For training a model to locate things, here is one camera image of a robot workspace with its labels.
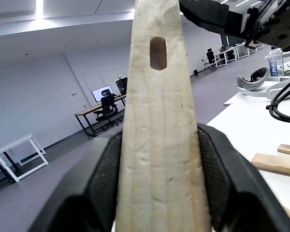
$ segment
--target desk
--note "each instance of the desk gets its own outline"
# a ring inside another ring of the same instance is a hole
[[[240,56],[240,55],[239,55],[239,52],[238,52],[238,48],[239,48],[239,47],[244,47],[244,49],[247,49],[247,55]],[[236,49],[236,54],[237,54],[237,58],[238,58],[238,59],[243,58],[243,57],[249,57],[249,56],[250,56],[249,48],[248,48],[248,47],[245,47],[245,43],[242,43],[242,44],[240,44],[240,45],[237,45],[237,46],[235,47],[235,49]]]
[[[230,51],[234,51],[234,59],[230,59],[230,60],[228,60],[228,56],[227,56],[227,52],[230,52]],[[217,59],[215,59],[215,64],[216,64],[216,67],[218,68],[218,67],[221,67],[221,66],[225,66],[225,65],[227,65],[228,64],[228,62],[230,62],[230,61],[233,61],[233,60],[236,60],[237,58],[236,58],[236,48],[235,47],[233,47],[233,48],[230,48],[230,49],[228,49],[228,50],[226,50],[226,51],[224,51],[224,52],[219,52],[219,53],[217,53],[217,54],[214,54],[214,57],[215,56],[219,56],[220,54],[223,54],[224,55],[224,60],[225,60],[225,63],[224,64],[221,64],[221,65],[218,65],[218,63],[217,63]]]
[[[285,77],[280,77],[280,80],[289,79],[288,76]],[[278,84],[278,81],[265,81],[261,87],[258,88],[259,91],[265,92],[269,87]],[[231,97],[229,100],[227,100],[223,105],[224,106],[229,106],[231,104],[238,104],[238,103],[259,103],[259,102],[271,102],[271,99],[268,99],[266,97],[252,97],[249,95],[246,95],[242,92],[238,92],[235,94],[233,97]]]
[[[283,58],[290,57],[290,51],[288,51],[288,52],[283,52],[283,53],[282,53],[282,57],[283,57]]]
[[[288,156],[279,153],[280,144],[290,145],[290,123],[272,118],[265,109],[266,102],[232,104],[208,123],[223,132],[233,147],[247,160],[256,153]],[[290,100],[279,105],[282,113],[290,115]],[[260,171],[280,203],[290,209],[290,176]]]
[[[1,165],[1,167],[3,167],[5,169],[5,171],[3,171],[1,168],[0,168],[0,170],[8,178],[11,176],[15,182],[20,181],[22,178],[26,177],[27,175],[35,172],[36,170],[44,167],[45,165],[48,165],[47,160],[43,156],[44,154],[46,154],[46,152],[44,151],[44,149],[41,147],[41,145],[38,143],[38,141],[35,139],[35,137],[32,134],[25,135],[25,136],[23,136],[21,138],[18,138],[15,141],[9,143],[9,144],[6,144],[4,146],[1,146],[0,147],[0,154],[3,153],[5,155],[5,157],[8,159],[8,161],[15,167],[15,169],[18,169],[18,167],[16,166],[16,164],[13,162],[13,160],[8,156],[8,154],[6,152],[9,151],[10,149],[12,149],[13,147],[16,147],[16,146],[18,146],[20,144],[23,144],[25,142],[30,142],[31,143],[31,145],[33,146],[33,148],[36,150],[37,155],[34,156],[34,157],[32,157],[31,159],[27,160],[26,162],[23,162],[22,163],[22,162],[19,161],[19,164],[21,166],[23,166],[23,164],[25,164],[25,163],[33,160],[33,159],[36,159],[36,158],[41,158],[43,162],[42,162],[42,164],[39,164],[38,166],[36,166],[36,167],[30,169],[29,171],[23,173],[22,175],[16,176],[13,173],[13,171],[10,169],[10,167],[8,166],[8,164],[0,156],[0,165]]]
[[[125,106],[125,102],[123,101],[123,99],[124,99],[125,97],[126,97],[126,95],[120,95],[120,96],[118,96],[118,97],[115,97],[114,102],[117,102],[117,101],[120,101],[120,100],[121,100],[122,103],[123,103],[123,105]],[[83,131],[84,131],[87,135],[90,135],[90,136],[94,136],[94,137],[96,137],[96,136],[97,136],[97,133],[96,133],[96,131],[93,129],[93,126],[92,126],[92,124],[89,122],[89,120],[88,120],[88,118],[87,118],[86,115],[88,115],[88,114],[90,114],[90,113],[92,113],[92,112],[94,112],[94,111],[97,111],[97,110],[99,110],[99,109],[101,109],[101,108],[102,108],[102,105],[99,104],[99,105],[95,105],[95,106],[93,106],[93,107],[90,107],[90,108],[88,108],[88,109],[85,109],[85,110],[83,110],[83,111],[81,111],[81,112],[78,112],[78,113],[74,114],[75,117],[76,117],[76,119],[77,119],[77,121],[79,122],[79,124],[80,124],[81,127],[83,128]],[[81,120],[79,119],[79,116],[83,116],[83,117],[84,117],[84,119],[85,119],[86,122],[88,123],[88,126],[89,126],[91,132],[88,132],[88,131],[86,130],[86,128],[85,128],[84,125],[82,124]]]

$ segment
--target white table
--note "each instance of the white table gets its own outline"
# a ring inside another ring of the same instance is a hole
[[[243,47],[244,49],[247,49],[247,55],[240,56],[240,55],[239,55],[239,52],[238,52],[238,48],[239,48],[239,47]],[[243,57],[249,57],[249,56],[250,56],[249,48],[248,48],[248,47],[245,47],[245,43],[239,44],[239,45],[237,45],[237,46],[234,47],[234,48],[236,49],[236,54],[237,54],[237,58],[238,58],[238,59],[243,58]]]
[[[247,160],[256,153],[288,156],[277,152],[280,144],[290,145],[290,123],[272,118],[265,109],[267,103],[232,104],[208,123],[223,132],[233,147]],[[283,101],[279,110],[290,115],[290,100]],[[281,202],[290,209],[290,177],[260,171],[261,175]]]
[[[283,58],[290,57],[290,51],[288,51],[288,52],[283,52],[283,53],[282,53],[282,57],[283,57]]]
[[[229,60],[228,60],[227,52],[232,51],[232,50],[234,51],[234,59],[229,59]],[[228,64],[228,62],[237,59],[237,55],[236,55],[236,47],[230,48],[230,49],[228,49],[228,50],[226,50],[226,51],[224,51],[224,52],[216,53],[216,54],[214,54],[214,57],[219,56],[219,55],[221,55],[221,54],[224,55],[225,63],[224,63],[224,64],[220,64],[220,65],[218,65],[218,63],[217,63],[217,59],[215,59],[215,64],[216,64],[216,67],[217,67],[217,68],[218,68],[218,67],[221,67],[221,66],[225,66],[225,65]]]
[[[36,158],[41,158],[43,163],[34,167],[33,169],[27,171],[26,173],[20,175],[20,176],[16,176],[13,171],[11,170],[11,168],[7,165],[7,163],[2,159],[2,157],[0,156],[0,164],[2,165],[2,167],[11,175],[11,177],[15,180],[15,182],[18,182],[19,180],[21,180],[22,178],[26,177],[27,175],[33,173],[34,171],[42,168],[45,165],[48,165],[47,160],[45,159],[45,157],[43,156],[45,154],[44,149],[41,147],[41,145],[38,143],[38,141],[35,139],[35,137],[32,134],[28,134],[25,135],[7,145],[1,146],[0,147],[0,155],[4,152],[9,151],[10,149],[12,149],[13,147],[16,147],[20,144],[23,144],[25,142],[30,142],[30,144],[33,146],[33,148],[36,150],[36,152],[38,153],[36,156],[32,157],[31,159],[27,160],[26,162],[19,162],[19,164],[21,166],[23,166],[23,164],[32,161]]]
[[[269,87],[277,84],[276,81],[265,81],[263,85],[258,88],[260,91],[266,91]],[[227,100],[223,105],[229,106],[231,104],[238,104],[238,103],[258,103],[258,102],[271,102],[270,99],[264,98],[264,97],[251,97],[244,93],[238,92],[233,97],[231,97],[229,100]]]

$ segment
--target white wall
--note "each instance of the white wall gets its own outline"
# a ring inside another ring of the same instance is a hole
[[[183,34],[188,53],[189,73],[192,75],[193,70],[201,71],[204,69],[204,63],[201,59],[206,61],[208,48],[212,48],[214,53],[219,50],[222,45],[221,37],[220,34],[197,27],[191,22],[183,25]]]
[[[46,147],[81,130],[73,114],[82,102],[89,105],[63,55],[0,69],[0,145],[32,132]],[[33,151],[21,150],[20,159]]]
[[[183,25],[183,32],[192,74],[203,69],[201,59],[208,48],[218,50],[221,39],[192,23]],[[84,109],[82,102],[87,107],[96,105],[83,76],[92,75],[96,88],[111,85],[118,92],[117,76],[128,76],[130,36],[127,33],[126,42],[112,46],[1,68],[0,145],[32,132],[46,147],[81,130],[73,114]],[[117,106],[124,108],[121,102]],[[94,123],[95,115],[90,114],[89,120]],[[16,150],[20,159],[32,153],[28,146]]]
[[[66,53],[69,62],[79,84],[91,106],[96,105],[91,90],[111,85],[114,93],[118,92],[115,81],[118,76],[127,77],[129,69],[130,41],[118,43],[112,46],[102,46],[87,51]],[[93,85],[89,87],[84,80],[90,76]],[[124,108],[121,102],[117,102],[118,110]]]

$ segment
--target gray floor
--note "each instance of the gray floor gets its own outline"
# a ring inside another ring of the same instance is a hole
[[[223,103],[237,92],[237,75],[249,76],[257,68],[268,66],[263,59],[268,50],[265,47],[247,58],[191,77],[198,122],[208,123],[225,108]],[[121,128],[122,124],[105,133]],[[81,159],[91,140],[83,132],[77,133],[46,150],[49,165],[18,183],[0,184],[0,232],[25,232],[29,228],[61,177]]]

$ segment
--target office chair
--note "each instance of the office chair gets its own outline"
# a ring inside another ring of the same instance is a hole
[[[208,59],[208,63],[207,64],[210,64],[209,68],[213,67],[213,64],[215,63],[215,56],[214,56],[214,52],[212,51],[211,48],[209,48],[207,50],[206,56],[207,56],[207,59]]]
[[[115,94],[111,94],[110,90],[104,90],[101,92],[102,96],[105,96],[101,98],[101,104],[102,104],[102,110],[95,111],[94,113],[97,114],[97,121],[105,121],[108,120],[108,123],[102,126],[102,129],[109,125],[116,124],[119,126],[118,123],[111,121],[110,118],[118,114],[118,109],[116,107],[116,104],[114,103]]]

